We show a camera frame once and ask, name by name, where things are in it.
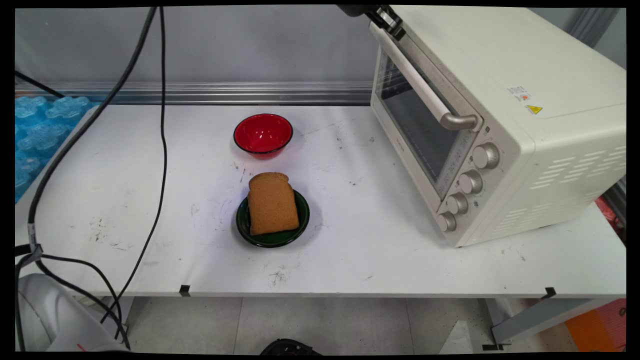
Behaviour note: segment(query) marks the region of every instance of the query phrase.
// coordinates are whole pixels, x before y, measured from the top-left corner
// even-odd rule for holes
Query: dark green plate
[[[236,213],[236,225],[242,237],[260,247],[279,247],[287,245],[297,239],[309,224],[309,205],[305,198],[299,192],[293,190],[293,197],[296,201],[296,209],[298,210],[298,222],[300,226],[294,230],[280,231],[271,234],[251,235],[251,217],[249,216],[249,198],[245,197],[240,203],[240,207]]]

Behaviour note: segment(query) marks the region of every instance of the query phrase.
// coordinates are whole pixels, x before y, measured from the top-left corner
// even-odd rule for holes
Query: white table
[[[294,127],[271,160],[232,139],[256,113]],[[159,106],[107,107],[56,169],[36,215],[45,253],[92,262],[116,291],[156,214],[159,117]],[[553,287],[554,299],[600,299],[591,307],[626,296],[626,248],[594,204],[571,222],[460,249],[446,243],[368,107],[167,106],[165,133],[164,206],[128,296],[179,296],[182,285],[191,296],[474,298],[540,298]],[[266,171],[287,174],[311,211],[303,235],[275,249],[250,245],[235,224],[248,180]],[[15,207],[16,245],[28,242],[34,190]],[[108,295],[90,269],[45,261]]]

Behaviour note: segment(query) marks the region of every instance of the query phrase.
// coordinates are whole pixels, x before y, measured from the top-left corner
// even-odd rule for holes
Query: bread crust
[[[251,235],[293,230],[300,226],[289,177],[263,172],[249,180]]]

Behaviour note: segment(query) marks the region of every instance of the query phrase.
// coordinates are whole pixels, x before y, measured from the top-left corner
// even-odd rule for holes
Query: toaster oven
[[[371,106],[462,247],[577,217],[627,171],[627,72],[525,8],[391,5]]]

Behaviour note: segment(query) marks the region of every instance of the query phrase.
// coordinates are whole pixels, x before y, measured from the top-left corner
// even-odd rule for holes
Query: oven glass window
[[[453,107],[427,76],[413,66],[453,115]],[[376,95],[396,124],[440,198],[451,183],[473,142],[471,130],[451,131],[440,125],[393,61],[382,52]]]

